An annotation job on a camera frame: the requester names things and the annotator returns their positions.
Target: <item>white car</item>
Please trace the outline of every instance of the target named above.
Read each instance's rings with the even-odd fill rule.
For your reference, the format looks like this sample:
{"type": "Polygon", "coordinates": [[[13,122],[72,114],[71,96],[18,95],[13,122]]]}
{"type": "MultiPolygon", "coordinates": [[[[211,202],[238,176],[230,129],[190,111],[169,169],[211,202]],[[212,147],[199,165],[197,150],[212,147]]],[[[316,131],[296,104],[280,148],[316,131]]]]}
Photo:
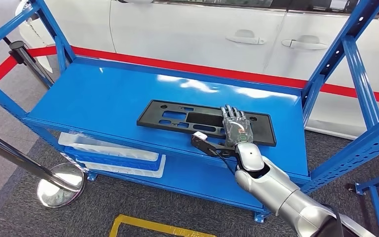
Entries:
{"type": "MultiPolygon", "coordinates": [[[[245,7],[223,5],[225,1],[246,2],[45,2],[74,46],[302,80],[310,77],[348,18],[348,14],[328,10],[350,7],[346,0],[333,0],[330,5],[307,6],[323,12],[304,11],[302,6],[286,11],[287,6],[283,10],[272,7],[290,1],[257,0],[245,7]]],[[[21,1],[16,13],[26,4],[27,0],[21,1]]],[[[21,24],[19,30],[30,47],[54,44],[37,17],[21,24]]],[[[373,91],[379,92],[379,16],[364,31],[358,47],[373,91]]],[[[51,71],[46,57],[38,61],[51,71]]],[[[327,83],[354,87],[346,59],[327,83]]],[[[366,130],[356,98],[324,92],[319,94],[307,129],[349,139],[366,130]]]]}

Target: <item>stainless steel pole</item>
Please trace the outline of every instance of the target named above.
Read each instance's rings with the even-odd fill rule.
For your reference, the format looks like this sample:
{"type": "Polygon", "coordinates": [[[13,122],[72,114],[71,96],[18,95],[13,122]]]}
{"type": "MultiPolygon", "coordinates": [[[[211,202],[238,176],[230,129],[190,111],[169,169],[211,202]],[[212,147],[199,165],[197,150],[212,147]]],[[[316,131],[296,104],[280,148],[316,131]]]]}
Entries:
{"type": "Polygon", "coordinates": [[[35,162],[27,155],[23,154],[1,139],[0,156],[61,189],[66,189],[72,192],[79,192],[82,188],[81,185],[73,185],[69,182],[66,182],[51,172],[49,169],[41,166],[39,163],[35,162]]]}
{"type": "Polygon", "coordinates": [[[19,64],[24,63],[28,69],[33,73],[33,75],[45,86],[49,89],[54,81],[51,79],[47,71],[37,63],[36,60],[27,52],[25,48],[25,43],[22,41],[15,41],[9,45],[9,48],[15,52],[15,54],[10,54],[15,57],[19,64]]]}

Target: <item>yellow floor marking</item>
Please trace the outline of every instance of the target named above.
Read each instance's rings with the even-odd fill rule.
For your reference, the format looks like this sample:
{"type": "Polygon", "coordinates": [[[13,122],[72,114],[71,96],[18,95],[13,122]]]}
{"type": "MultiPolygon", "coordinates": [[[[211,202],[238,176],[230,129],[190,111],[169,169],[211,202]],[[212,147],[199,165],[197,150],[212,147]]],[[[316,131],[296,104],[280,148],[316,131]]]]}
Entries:
{"type": "Polygon", "coordinates": [[[178,228],[174,226],[168,226],[161,223],[156,223],[152,221],[146,221],[138,218],[134,218],[131,216],[119,215],[114,220],[113,227],[111,228],[111,232],[109,237],[117,237],[118,228],[121,223],[137,226],[140,228],[145,228],[153,231],[159,231],[162,233],[172,234],[176,236],[184,236],[184,237],[216,237],[214,235],[201,233],[197,231],[187,230],[183,228],[178,228]]]}

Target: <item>stanchion post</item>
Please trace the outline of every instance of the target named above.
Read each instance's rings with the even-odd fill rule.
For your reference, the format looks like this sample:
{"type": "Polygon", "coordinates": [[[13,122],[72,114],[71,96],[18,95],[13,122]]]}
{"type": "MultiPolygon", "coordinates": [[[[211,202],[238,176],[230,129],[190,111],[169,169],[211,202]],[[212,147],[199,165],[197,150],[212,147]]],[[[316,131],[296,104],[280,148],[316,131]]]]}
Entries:
{"type": "Polygon", "coordinates": [[[63,163],[49,170],[1,139],[0,156],[41,178],[37,196],[47,207],[69,204],[85,187],[85,174],[72,163],[63,163]]]}
{"type": "Polygon", "coordinates": [[[54,84],[47,71],[36,62],[36,60],[27,52],[25,43],[21,40],[12,42],[9,45],[11,51],[9,54],[15,58],[18,64],[25,64],[33,75],[47,88],[54,84]]]}
{"type": "Polygon", "coordinates": [[[78,192],[80,187],[76,187],[63,179],[54,175],[49,169],[41,166],[27,155],[23,154],[15,147],[10,144],[4,142],[0,139],[0,156],[9,160],[10,162],[20,166],[26,171],[38,176],[41,179],[47,180],[48,182],[56,185],[61,189],[67,189],[73,192],[78,192]]]}

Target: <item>red barrier tape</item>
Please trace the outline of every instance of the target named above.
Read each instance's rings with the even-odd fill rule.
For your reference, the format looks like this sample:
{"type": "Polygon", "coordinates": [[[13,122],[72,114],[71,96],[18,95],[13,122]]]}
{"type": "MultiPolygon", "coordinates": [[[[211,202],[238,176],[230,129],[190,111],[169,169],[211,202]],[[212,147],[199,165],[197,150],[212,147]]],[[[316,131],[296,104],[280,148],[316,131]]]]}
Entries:
{"type": "Polygon", "coordinates": [[[2,77],[8,74],[9,71],[15,67],[15,65],[17,65],[17,61],[15,61],[12,56],[9,56],[7,59],[5,59],[5,61],[0,64],[0,80],[2,77]]]}
{"type": "MultiPolygon", "coordinates": [[[[246,80],[246,81],[260,82],[260,83],[273,84],[273,85],[283,85],[283,86],[289,86],[289,87],[295,87],[295,88],[303,88],[304,85],[306,84],[305,80],[300,80],[300,79],[283,78],[283,77],[277,77],[277,76],[239,72],[239,71],[212,68],[212,67],[193,65],[193,64],[187,64],[187,63],[178,63],[178,62],[171,62],[171,61],[160,60],[160,59],[144,58],[144,57],[138,57],[138,56],[132,56],[132,55],[126,55],[126,54],[105,52],[105,51],[99,51],[99,50],[88,49],[88,48],[80,48],[80,47],[75,47],[75,46],[72,46],[72,49],[75,54],[87,56],[87,57],[116,60],[116,61],[125,62],[125,63],[133,63],[133,64],[172,69],[172,70],[178,70],[178,71],[184,71],[184,72],[206,74],[206,75],[223,77],[223,78],[246,80]]],[[[43,48],[33,48],[33,49],[28,49],[28,52],[33,57],[53,55],[53,54],[56,54],[56,47],[50,46],[50,47],[43,47],[43,48]]],[[[0,65],[0,79],[3,76],[5,76],[15,65],[16,65],[15,60],[12,57],[8,57],[0,65]]],[[[321,91],[335,94],[335,95],[342,95],[342,96],[355,97],[355,98],[357,97],[355,89],[346,87],[346,86],[324,84],[321,91]]],[[[374,92],[374,95],[376,97],[376,100],[379,102],[379,92],[374,92]]]]}

